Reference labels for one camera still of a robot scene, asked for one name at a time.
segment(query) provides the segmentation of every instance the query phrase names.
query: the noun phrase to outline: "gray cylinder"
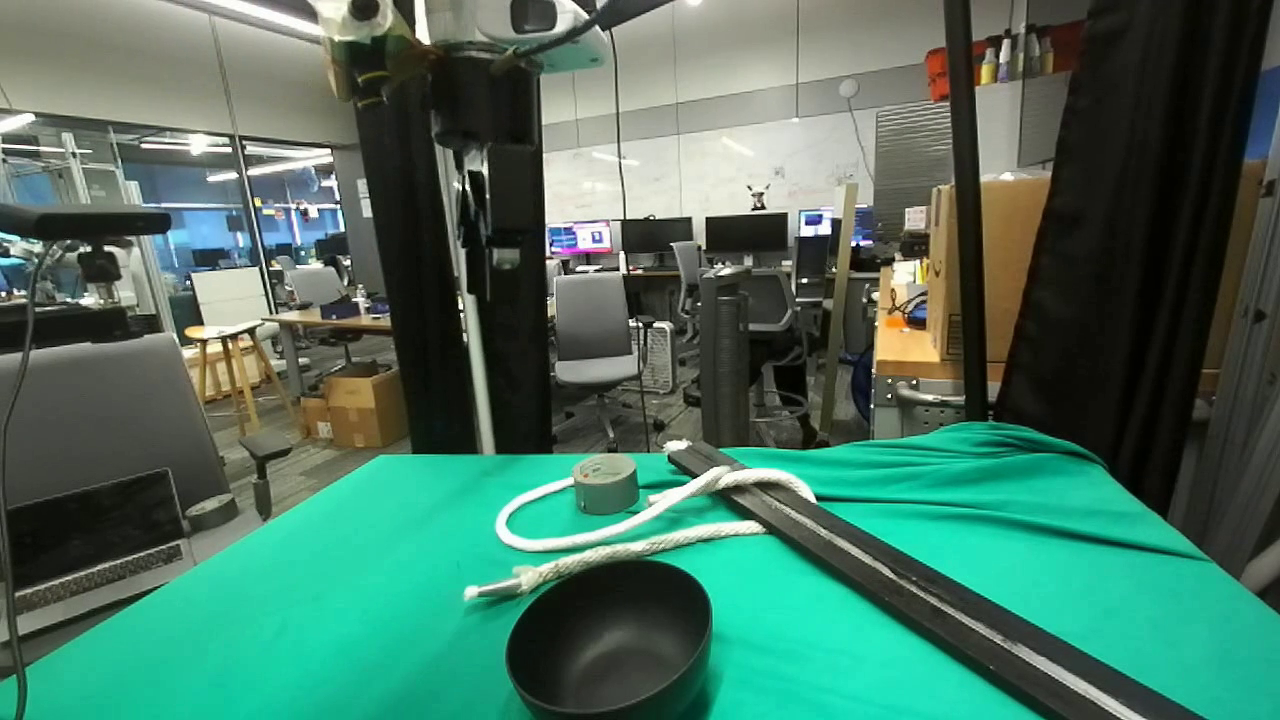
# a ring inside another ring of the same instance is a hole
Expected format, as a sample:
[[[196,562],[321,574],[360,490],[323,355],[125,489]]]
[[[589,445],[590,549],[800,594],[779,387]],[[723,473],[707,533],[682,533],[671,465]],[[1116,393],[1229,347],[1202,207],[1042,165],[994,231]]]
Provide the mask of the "gray cylinder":
[[[698,309],[698,411],[707,445],[752,445],[747,435],[747,296],[738,277],[707,277]]]

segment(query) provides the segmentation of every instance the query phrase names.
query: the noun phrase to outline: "glass wall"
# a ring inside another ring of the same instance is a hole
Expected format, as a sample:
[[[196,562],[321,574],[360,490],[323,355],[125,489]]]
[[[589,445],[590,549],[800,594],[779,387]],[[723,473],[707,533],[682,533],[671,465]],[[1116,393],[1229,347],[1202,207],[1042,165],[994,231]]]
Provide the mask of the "glass wall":
[[[183,333],[198,324],[190,277],[259,266],[277,304],[281,270],[345,249],[331,147],[64,116],[11,129],[6,116],[17,113],[0,113],[0,202],[149,202],[170,214],[170,231],[110,249],[125,270],[109,296],[84,285],[84,245],[47,270],[41,304],[125,304]],[[37,245],[0,236],[0,296],[20,293],[32,256]]]

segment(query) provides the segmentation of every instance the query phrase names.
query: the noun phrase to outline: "desk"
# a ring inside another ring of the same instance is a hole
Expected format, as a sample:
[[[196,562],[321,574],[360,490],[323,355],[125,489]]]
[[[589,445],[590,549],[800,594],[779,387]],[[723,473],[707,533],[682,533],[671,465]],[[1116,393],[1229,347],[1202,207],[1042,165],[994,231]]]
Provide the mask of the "desk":
[[[897,326],[887,320],[887,270],[881,270],[881,304],[874,304],[874,375],[898,379],[898,375],[920,375],[920,379],[956,379],[961,383],[961,360],[944,355],[930,342],[926,326]]]
[[[345,320],[323,320],[321,309],[307,312],[277,312],[272,314],[281,324],[281,347],[282,347],[282,375],[288,375],[288,393],[300,395],[305,393],[305,372],[300,372],[300,335],[305,333],[368,333],[368,335],[392,335],[392,314],[345,314]]]
[[[1280,616],[1074,445],[950,425],[735,454],[800,473],[836,517],[1202,717],[1280,717]],[[490,517],[572,465],[381,454],[44,655],[32,717],[525,717],[502,638],[527,601],[464,603],[460,588],[527,562]],[[646,490],[674,479],[661,454],[638,476]],[[517,526],[576,533],[572,495]],[[773,535],[665,561],[713,594],[707,717],[1031,717]]]

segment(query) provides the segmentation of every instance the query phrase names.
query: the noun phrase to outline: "computer monitor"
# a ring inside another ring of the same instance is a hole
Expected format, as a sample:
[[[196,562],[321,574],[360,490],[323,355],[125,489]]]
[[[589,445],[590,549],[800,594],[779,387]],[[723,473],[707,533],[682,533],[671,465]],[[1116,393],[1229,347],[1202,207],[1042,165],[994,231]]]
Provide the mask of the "computer monitor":
[[[121,261],[109,249],[89,249],[75,256],[84,285],[116,285]]]
[[[836,236],[839,214],[829,207],[800,207],[797,213],[797,240],[802,236]]]
[[[693,240],[693,214],[622,220],[622,250],[671,250],[671,240]]]
[[[546,229],[546,256],[576,256],[576,231],[572,231],[572,225],[553,225],[553,229]]]
[[[223,266],[230,261],[227,249],[190,249],[196,266]]]
[[[576,256],[606,256],[613,250],[613,229],[606,225],[572,225]]]
[[[269,250],[269,261],[281,261],[281,256],[282,256],[282,261],[295,261],[295,249],[292,249],[292,245],[269,245],[263,250]]]
[[[836,256],[839,220],[830,220],[829,236],[797,236],[797,256]]]
[[[874,213],[872,207],[856,207],[852,213],[852,249],[872,249],[874,245]]]
[[[707,214],[707,250],[789,250],[789,213]]]
[[[576,256],[606,256],[613,250],[613,229],[606,225],[553,225],[546,229],[546,250],[576,261]]]
[[[0,256],[0,293],[20,293],[29,289],[29,261],[20,256]]]
[[[349,231],[317,240],[317,261],[340,261],[340,256],[351,256]]]

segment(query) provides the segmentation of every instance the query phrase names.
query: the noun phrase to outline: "lamp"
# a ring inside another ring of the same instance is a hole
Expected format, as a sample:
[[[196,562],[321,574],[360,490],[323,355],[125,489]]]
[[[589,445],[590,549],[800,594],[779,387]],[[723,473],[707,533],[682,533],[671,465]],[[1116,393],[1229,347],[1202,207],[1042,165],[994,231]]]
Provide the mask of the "lamp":
[[[37,113],[0,116],[0,134],[37,124]]]

